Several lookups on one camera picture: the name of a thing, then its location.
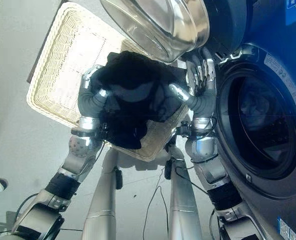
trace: washing machine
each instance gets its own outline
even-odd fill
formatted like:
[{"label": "washing machine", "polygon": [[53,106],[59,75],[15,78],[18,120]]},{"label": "washing machine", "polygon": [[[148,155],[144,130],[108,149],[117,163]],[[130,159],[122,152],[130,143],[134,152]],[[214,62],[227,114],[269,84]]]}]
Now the washing machine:
[{"label": "washing machine", "polygon": [[287,7],[217,64],[216,132],[242,196],[270,229],[296,240],[296,21],[287,22]]}]

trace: floor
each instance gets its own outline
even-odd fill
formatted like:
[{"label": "floor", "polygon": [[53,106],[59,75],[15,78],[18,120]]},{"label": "floor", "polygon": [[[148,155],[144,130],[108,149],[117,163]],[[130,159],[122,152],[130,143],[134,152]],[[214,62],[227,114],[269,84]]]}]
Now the floor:
[{"label": "floor", "polygon": [[[75,2],[116,27],[99,0]],[[11,229],[14,212],[20,203],[46,186],[68,152],[70,129],[37,113],[26,103],[29,88],[26,79],[59,4],[60,0],[0,0],[0,178],[9,183],[0,193],[0,231]],[[182,149],[184,141],[182,138],[178,140]],[[107,150],[104,149],[70,207],[63,213],[64,228],[82,229]],[[146,208],[163,168],[157,163],[165,160],[166,157],[161,156],[158,162],[147,164],[133,159],[127,168],[122,169],[124,186],[116,193],[118,240],[142,238]],[[193,171],[190,177],[199,184]],[[161,186],[170,206],[170,181],[162,177]],[[209,240],[212,205],[207,196],[194,190],[204,234],[202,239]],[[62,231],[57,239],[75,240],[80,236],[80,232]],[[151,205],[145,239],[167,239],[160,194]]]}]

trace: sticker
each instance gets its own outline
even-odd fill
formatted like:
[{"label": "sticker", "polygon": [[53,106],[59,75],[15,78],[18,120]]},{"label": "sticker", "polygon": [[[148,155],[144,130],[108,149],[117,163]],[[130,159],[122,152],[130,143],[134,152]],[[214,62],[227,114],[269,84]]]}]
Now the sticker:
[{"label": "sticker", "polygon": [[296,86],[293,84],[292,79],[290,78],[290,75],[284,69],[278,61],[271,56],[270,54],[267,54],[264,59],[264,64],[268,66],[271,70],[273,70],[282,80],[282,82],[285,84],[287,89],[289,90],[292,99],[294,100],[294,103],[296,104]]},{"label": "sticker", "polygon": [[286,1],[286,24],[290,25],[296,22],[296,0]]},{"label": "sticker", "polygon": [[278,228],[284,240],[296,240],[296,233],[280,217],[278,217]]}]

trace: washing machine drum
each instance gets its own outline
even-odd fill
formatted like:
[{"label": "washing machine drum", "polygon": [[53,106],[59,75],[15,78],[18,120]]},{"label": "washing machine drum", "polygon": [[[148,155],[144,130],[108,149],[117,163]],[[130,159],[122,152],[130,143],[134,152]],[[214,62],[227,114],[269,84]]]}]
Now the washing machine drum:
[{"label": "washing machine drum", "polygon": [[217,67],[220,154],[235,185],[276,225],[296,229],[296,77],[249,44]]}]

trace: wicker basket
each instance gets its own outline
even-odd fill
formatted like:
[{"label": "wicker basket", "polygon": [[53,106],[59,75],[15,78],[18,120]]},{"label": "wicker basket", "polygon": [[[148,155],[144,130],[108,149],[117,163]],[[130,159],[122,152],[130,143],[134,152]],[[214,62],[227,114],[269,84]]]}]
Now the wicker basket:
[{"label": "wicker basket", "polygon": [[[135,43],[72,2],[62,4],[32,76],[27,102],[37,112],[70,128],[80,118],[78,93],[82,74],[94,64],[105,65],[110,52],[128,50],[149,56]],[[188,108],[182,106],[165,123],[148,121],[142,148],[112,146],[143,161],[151,161],[169,140]]]}]

